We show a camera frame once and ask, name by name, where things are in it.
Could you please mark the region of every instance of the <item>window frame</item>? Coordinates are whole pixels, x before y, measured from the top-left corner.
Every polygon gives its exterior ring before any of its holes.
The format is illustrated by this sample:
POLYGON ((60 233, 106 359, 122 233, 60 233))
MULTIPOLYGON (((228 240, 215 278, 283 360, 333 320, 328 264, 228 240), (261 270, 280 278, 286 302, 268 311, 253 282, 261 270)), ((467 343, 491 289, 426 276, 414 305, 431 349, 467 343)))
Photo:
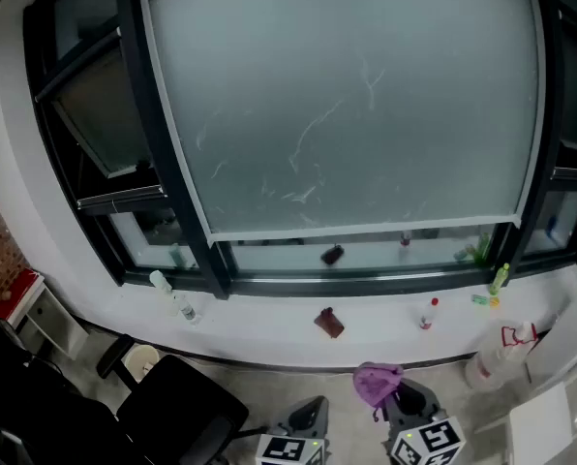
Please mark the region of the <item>window frame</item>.
MULTIPOLYGON (((53 2, 54 0, 37 0, 26 9, 25 38, 31 36, 30 27, 32 22, 38 22, 37 16, 53 12, 53 8, 50 7, 53 2)), ((555 184, 563 184, 558 178, 557 182, 553 181, 553 174, 557 168, 563 106, 562 23, 558 5, 557 0, 538 0, 545 41, 546 98, 540 145, 522 223, 519 228, 505 223, 496 225, 487 258, 488 266, 483 268, 473 264, 434 265, 424 266, 419 271, 409 273, 393 270, 389 273, 365 271, 333 277, 274 277, 238 273, 229 244, 207 240, 179 168, 153 74, 140 0, 117 0, 118 15, 105 22, 92 36, 77 44, 59 61, 52 61, 51 68, 46 65, 54 58, 50 54, 55 53, 54 37, 49 37, 50 33, 53 35, 53 27, 44 26, 41 33, 43 36, 39 40, 36 37, 33 40, 24 40, 24 45, 29 82, 33 95, 36 95, 33 103, 50 162, 72 212, 86 233, 91 246, 118 284, 128 282, 148 285, 148 274, 153 268, 133 264, 107 215, 170 207, 186 236, 200 271, 200 274, 178 270, 164 271, 174 287, 207 291, 221 299, 228 298, 229 294, 399 295, 488 284, 492 281, 495 271, 504 263, 510 264, 509 277, 512 278, 577 262, 577 247, 575 253, 566 249, 566 253, 559 251, 557 256, 541 257, 532 263, 523 260, 523 251, 530 239, 546 193, 555 184), (121 46, 142 128, 160 182, 112 195, 76 199, 51 141, 42 101, 60 83, 113 47, 115 41, 119 41, 121 46), (37 42, 40 43, 39 46, 31 45, 37 42)), ((577 244, 577 239, 573 240, 571 237, 571 242, 577 244)))
MULTIPOLYGON (((561 0, 555 0, 555 5, 558 9, 558 19, 562 29, 560 43, 563 43, 562 36, 564 33, 570 35, 572 39, 577 40, 577 12, 561 0)), ((542 209, 544 197, 549 191, 577 191, 577 150, 566 147, 561 141, 558 145, 556 164, 553 166, 553 170, 549 172, 550 177, 547 182, 546 190, 544 191, 544 196, 536 199, 534 204, 538 214, 542 209)), ((573 235, 568 241, 568 245, 563 250, 536 253, 524 257, 523 253, 526 246, 527 242, 525 245, 519 246, 519 249, 517 250, 517 252, 520 253, 521 258, 514 273, 515 277, 526 277, 536 273, 547 272, 564 266, 577 264, 577 223, 573 235)))
MULTIPOLYGON (((39 22, 53 22, 54 1, 36 0, 33 5, 24 10, 23 17, 26 70, 33 96, 33 108, 47 155, 72 212, 112 279, 119 285, 124 282, 148 285, 150 284, 148 276, 156 267, 137 266, 133 263, 107 215, 155 208, 174 208, 176 206, 174 199, 168 197, 161 182, 79 199, 65 174, 63 162, 54 145, 53 134, 46 120, 46 104, 49 103, 49 95, 66 80, 114 47, 121 46, 123 60, 124 62, 127 60, 119 27, 122 18, 120 15, 109 18, 89 37, 74 46, 60 60, 55 61, 53 27, 33 25, 39 22), (38 30, 40 30, 41 37, 39 40, 37 40, 38 30), (46 39, 46 36, 51 36, 51 40, 46 39)), ((146 131, 145 135, 148 142, 148 139, 152 137, 149 137, 146 131)), ((195 255, 199 270, 165 269, 165 276, 174 286, 210 292, 218 298, 228 297, 225 286, 218 280, 218 274, 209 267, 208 250, 191 240, 193 223, 178 216, 177 221, 195 255)))

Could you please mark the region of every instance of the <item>gray floor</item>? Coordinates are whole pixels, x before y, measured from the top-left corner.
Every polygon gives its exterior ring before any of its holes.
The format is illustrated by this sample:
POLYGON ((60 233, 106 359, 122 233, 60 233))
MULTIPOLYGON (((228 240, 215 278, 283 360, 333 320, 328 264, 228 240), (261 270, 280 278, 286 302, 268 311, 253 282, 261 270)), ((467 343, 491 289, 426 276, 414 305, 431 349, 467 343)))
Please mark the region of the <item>gray floor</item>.
MULTIPOLYGON (((95 371, 97 361, 113 341, 113 337, 98 331, 91 335, 76 361, 54 353, 53 360, 61 367, 82 393, 106 403, 112 412, 129 394, 127 388, 112 374, 105 381, 95 371)), ((329 399, 329 432, 332 457, 329 465, 388 465, 381 443, 387 439, 387 423, 374 422, 372 409, 359 399, 353 389, 351 374, 294 374, 260 371, 224 366, 186 359, 197 370, 239 398, 250 410, 245 428, 271 422, 284 408, 311 396, 324 395, 329 399)), ((451 416, 460 421, 468 445, 455 465, 477 463, 480 457, 492 454, 499 444, 489 440, 476 442, 472 431, 505 415, 520 402, 518 388, 507 387, 489 394, 476 394, 465 383, 463 363, 415 369, 407 377, 431 388, 451 416)), ((253 465, 258 438, 233 442, 226 457, 232 465, 253 465)), ((577 446, 552 460, 552 465, 577 464, 577 446)))

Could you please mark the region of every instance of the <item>white container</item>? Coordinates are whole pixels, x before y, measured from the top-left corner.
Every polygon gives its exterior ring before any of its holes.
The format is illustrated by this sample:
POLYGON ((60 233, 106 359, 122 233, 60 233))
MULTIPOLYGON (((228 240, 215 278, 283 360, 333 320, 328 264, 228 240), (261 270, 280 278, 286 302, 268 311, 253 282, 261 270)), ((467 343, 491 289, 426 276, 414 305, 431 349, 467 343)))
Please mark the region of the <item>white container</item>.
POLYGON ((150 345, 132 348, 125 356, 125 366, 139 383, 148 371, 160 361, 160 354, 150 345))
POLYGON ((437 316, 437 305, 440 304, 440 301, 437 298, 431 299, 431 302, 428 306, 424 309, 422 313, 422 317, 420 317, 420 328, 427 330, 431 328, 433 324, 433 320, 437 316))
POLYGON ((186 299, 185 294, 174 292, 172 286, 166 280, 166 277, 164 277, 162 272, 154 270, 149 275, 149 279, 153 286, 162 293, 162 297, 167 299, 169 302, 169 313, 172 317, 175 317, 179 312, 181 312, 183 317, 185 317, 193 326, 200 322, 200 316, 196 315, 194 308, 186 299))
POLYGON ((530 322, 495 329, 467 363, 467 383, 482 392, 500 388, 521 366, 536 340, 535 328, 530 322))

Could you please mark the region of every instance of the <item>small white bottle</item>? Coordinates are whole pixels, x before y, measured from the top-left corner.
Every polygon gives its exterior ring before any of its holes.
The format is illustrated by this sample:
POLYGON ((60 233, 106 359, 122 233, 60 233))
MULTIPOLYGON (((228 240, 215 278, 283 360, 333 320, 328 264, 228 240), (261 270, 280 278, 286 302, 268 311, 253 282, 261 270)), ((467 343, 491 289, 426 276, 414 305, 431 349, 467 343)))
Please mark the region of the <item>small white bottle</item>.
POLYGON ((420 318, 420 328, 424 330, 431 328, 433 320, 437 316, 437 305, 439 305, 439 303, 440 301, 437 298, 431 299, 431 302, 428 304, 420 318))
POLYGON ((164 277, 164 274, 159 270, 154 270, 149 275, 149 279, 151 284, 155 286, 158 290, 162 292, 166 297, 170 298, 170 301, 173 306, 173 310, 171 311, 171 315, 177 315, 180 311, 183 316, 192 324, 195 323, 196 320, 196 311, 190 304, 190 302, 185 298, 185 294, 183 293, 175 293, 172 290, 172 286, 164 277))

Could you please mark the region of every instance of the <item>frosted glass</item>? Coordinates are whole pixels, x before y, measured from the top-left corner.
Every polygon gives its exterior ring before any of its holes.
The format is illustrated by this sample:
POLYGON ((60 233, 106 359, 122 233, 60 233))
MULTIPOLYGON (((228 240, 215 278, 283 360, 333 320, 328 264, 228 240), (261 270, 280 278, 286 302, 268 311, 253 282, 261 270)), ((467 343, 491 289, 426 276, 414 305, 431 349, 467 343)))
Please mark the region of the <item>frosted glass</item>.
POLYGON ((213 233, 516 211, 531 0, 150 0, 213 233))

